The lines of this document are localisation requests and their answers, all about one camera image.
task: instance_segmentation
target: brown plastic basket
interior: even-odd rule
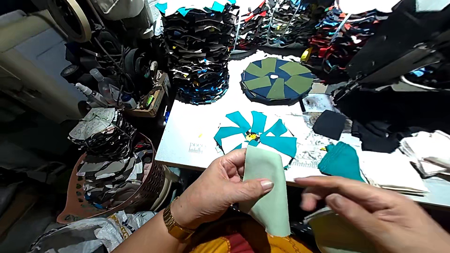
[[[162,165],[157,164],[155,161],[156,150],[151,140],[141,133],[138,133],[138,135],[142,135],[146,139],[147,143],[151,144],[153,148],[153,159],[150,172],[139,189],[125,202],[114,208],[102,210],[94,207],[84,198],[85,193],[83,190],[83,184],[85,182],[85,178],[83,176],[77,176],[78,167],[81,166],[81,162],[86,157],[85,153],[80,157],[80,159],[78,159],[75,167],[73,168],[67,189],[66,207],[63,212],[58,215],[58,218],[56,219],[58,223],[68,224],[86,218],[107,217],[120,210],[127,209],[129,212],[133,212],[138,206],[148,205],[151,207],[153,205],[155,200],[159,197],[162,187],[164,186],[164,169]]]

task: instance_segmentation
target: wrist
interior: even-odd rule
[[[201,225],[201,222],[191,215],[189,204],[181,197],[172,202],[171,213],[175,222],[182,227],[194,230]]]

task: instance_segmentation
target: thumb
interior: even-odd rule
[[[267,179],[250,179],[232,184],[233,188],[228,194],[232,203],[258,199],[274,187],[274,183]]]
[[[325,202],[335,213],[347,219],[373,241],[380,241],[380,235],[386,231],[384,224],[373,214],[340,194],[327,196]]]

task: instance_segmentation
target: gold wristwatch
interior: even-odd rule
[[[166,224],[169,234],[171,234],[173,237],[177,238],[180,241],[185,241],[195,232],[195,230],[182,227],[178,223],[176,223],[176,221],[172,217],[172,212],[170,209],[172,203],[164,210],[163,213],[164,223]]]

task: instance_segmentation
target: white table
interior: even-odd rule
[[[244,60],[229,62],[229,89],[218,101],[208,105],[185,104],[175,100],[170,111],[169,120],[162,135],[155,160],[172,167],[203,171],[223,153],[216,149],[214,135],[220,122],[226,114],[235,111],[258,111],[280,117],[286,127],[297,137],[297,155],[291,167],[285,171],[286,182],[296,185],[294,178],[306,176],[322,176],[317,168],[318,158],[326,154],[321,148],[336,140],[316,135],[307,126],[299,103],[292,106],[267,106],[251,102],[242,93],[240,74],[248,64],[267,57],[262,51]],[[360,147],[358,138],[343,133],[340,141]],[[432,177],[425,180],[425,185],[431,191],[424,197],[409,196],[422,203],[450,207],[450,182]]]

